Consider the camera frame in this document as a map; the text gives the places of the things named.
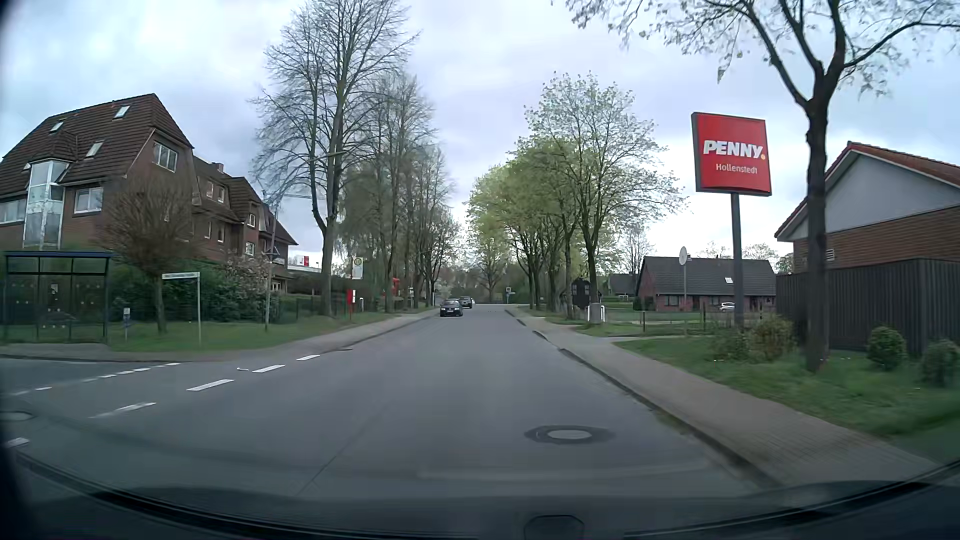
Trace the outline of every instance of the gable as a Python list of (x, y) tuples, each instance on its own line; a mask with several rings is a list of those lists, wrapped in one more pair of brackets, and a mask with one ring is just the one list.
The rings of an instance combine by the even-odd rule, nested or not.
[[(828, 188), (827, 232), (960, 205), (960, 188), (926, 175), (858, 154)], [(806, 239), (806, 217), (778, 236), (780, 241)]]

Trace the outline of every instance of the white dashed line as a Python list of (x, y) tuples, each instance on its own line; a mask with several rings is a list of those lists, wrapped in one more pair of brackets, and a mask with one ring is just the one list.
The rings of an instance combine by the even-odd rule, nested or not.
[(280, 369), (281, 367), (283, 367), (283, 366), (285, 366), (285, 365), (287, 365), (287, 364), (276, 364), (276, 365), (272, 365), (272, 366), (265, 367), (265, 368), (254, 369), (253, 372), (254, 372), (254, 373), (267, 373), (268, 371), (274, 371), (275, 369)]
[(25, 439), (23, 437), (17, 437), (3, 443), (4, 448), (13, 448), (15, 446), (25, 445), (30, 442), (30, 439)]
[(150, 406), (150, 405), (156, 405), (156, 402), (143, 402), (139, 404), (122, 406), (110, 412), (101, 412), (100, 414), (96, 414), (94, 416), (91, 416), (90, 418), (105, 418), (107, 416), (113, 416), (115, 414), (120, 414), (121, 412), (130, 412), (132, 410), (137, 410), (139, 408), (143, 408), (145, 406)]
[(212, 388), (214, 386), (219, 386), (221, 384), (227, 384), (228, 382), (233, 382), (233, 379), (220, 379), (215, 380), (214, 382), (208, 382), (207, 384), (201, 384), (200, 386), (194, 386), (193, 388), (187, 388), (187, 392), (199, 392), (201, 390), (206, 390), (207, 388)]

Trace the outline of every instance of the house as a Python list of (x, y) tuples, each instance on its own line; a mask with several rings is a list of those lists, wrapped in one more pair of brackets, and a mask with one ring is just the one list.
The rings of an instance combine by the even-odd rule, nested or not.
[[(201, 257), (263, 256), (273, 216), (243, 177), (194, 156), (193, 145), (155, 94), (49, 116), (0, 161), (0, 249), (94, 246), (110, 193), (127, 179), (188, 185)], [(278, 266), (296, 245), (277, 224)], [(285, 272), (275, 288), (283, 289)]]
[[(648, 309), (657, 311), (716, 310), (733, 302), (733, 259), (689, 258), (684, 267), (676, 257), (645, 257), (637, 294)], [(744, 309), (774, 310), (777, 278), (767, 259), (743, 260)]]
[[(960, 166), (848, 142), (827, 171), (827, 268), (960, 261)], [(805, 200), (775, 238), (806, 268)]]

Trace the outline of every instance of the street sign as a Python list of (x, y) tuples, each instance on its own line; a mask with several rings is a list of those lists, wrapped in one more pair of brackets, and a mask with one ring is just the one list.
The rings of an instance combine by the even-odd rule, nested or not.
[(355, 280), (362, 280), (363, 279), (363, 258), (354, 257), (352, 267), (353, 269), (350, 272), (350, 277)]
[(171, 274), (164, 274), (161, 277), (164, 280), (189, 280), (191, 278), (198, 278), (199, 276), (200, 272), (173, 272)]

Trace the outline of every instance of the road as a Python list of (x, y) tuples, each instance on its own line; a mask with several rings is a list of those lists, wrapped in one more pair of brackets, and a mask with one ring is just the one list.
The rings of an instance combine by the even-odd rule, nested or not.
[(0, 376), (3, 410), (32, 415), (4, 425), (18, 452), (134, 491), (323, 500), (754, 490), (502, 306), (313, 357), (0, 359)]

